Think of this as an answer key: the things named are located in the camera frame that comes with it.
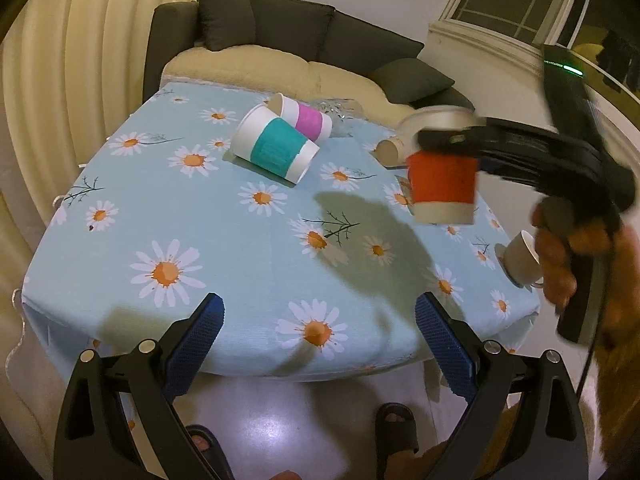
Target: sandal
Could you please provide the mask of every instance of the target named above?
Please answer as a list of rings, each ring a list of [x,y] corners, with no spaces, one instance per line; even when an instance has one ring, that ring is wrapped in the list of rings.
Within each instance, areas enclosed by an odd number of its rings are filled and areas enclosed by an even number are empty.
[[[404,418],[403,422],[388,422],[386,416],[395,414]],[[386,460],[407,449],[418,452],[418,435],[414,414],[404,404],[388,402],[376,413],[376,480],[385,479]]]
[[[235,480],[234,474],[231,472],[231,468],[229,467],[229,462],[226,461],[225,453],[222,451],[222,447],[213,433],[199,424],[191,424],[190,426],[185,427],[185,430],[187,430],[189,436],[197,435],[207,441],[209,448],[205,451],[201,451],[200,453],[204,457],[204,460],[209,463],[213,471],[218,473],[220,479]]]

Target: hand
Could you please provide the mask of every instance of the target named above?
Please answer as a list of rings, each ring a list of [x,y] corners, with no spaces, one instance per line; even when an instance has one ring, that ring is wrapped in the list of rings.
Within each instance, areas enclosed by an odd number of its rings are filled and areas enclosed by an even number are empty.
[[[537,206],[531,223],[538,227],[536,251],[544,277],[545,297],[561,312],[575,294],[576,281],[560,238],[543,228],[542,210]],[[579,228],[568,237],[573,252],[584,256],[605,254],[611,241],[602,220]],[[614,259],[601,334],[608,346],[624,342],[640,328],[640,242],[636,231],[623,226],[614,236]]]

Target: window sill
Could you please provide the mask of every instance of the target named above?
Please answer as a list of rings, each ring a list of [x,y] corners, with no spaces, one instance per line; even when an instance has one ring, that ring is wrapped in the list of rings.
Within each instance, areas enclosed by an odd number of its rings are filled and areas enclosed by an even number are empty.
[[[542,75],[540,51],[509,36],[450,18],[431,23],[429,32],[467,43],[512,62],[533,75]]]

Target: table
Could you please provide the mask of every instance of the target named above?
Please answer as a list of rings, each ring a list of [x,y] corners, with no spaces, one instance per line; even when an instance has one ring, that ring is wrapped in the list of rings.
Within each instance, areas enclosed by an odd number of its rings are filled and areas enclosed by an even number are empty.
[[[498,264],[508,237],[482,197],[473,226],[417,224],[405,172],[369,153],[391,132],[364,120],[293,186],[228,151],[267,98],[169,83],[84,168],[23,290],[64,376],[87,345],[159,338],[208,292],[226,309],[202,368],[215,374],[327,380],[430,358],[414,322],[425,289],[480,338],[521,344],[538,297]]]

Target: black handle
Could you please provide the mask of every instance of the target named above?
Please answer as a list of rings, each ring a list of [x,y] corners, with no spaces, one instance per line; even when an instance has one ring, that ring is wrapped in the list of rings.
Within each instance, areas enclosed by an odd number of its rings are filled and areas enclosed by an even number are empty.
[[[565,198],[548,197],[542,201],[542,213],[546,227],[564,240],[570,254],[571,272],[577,289],[562,311],[556,332],[567,341],[589,347],[595,336],[606,293],[606,277],[609,272],[607,256],[578,256],[571,252],[566,241],[575,226],[587,218],[577,218],[571,202]]]

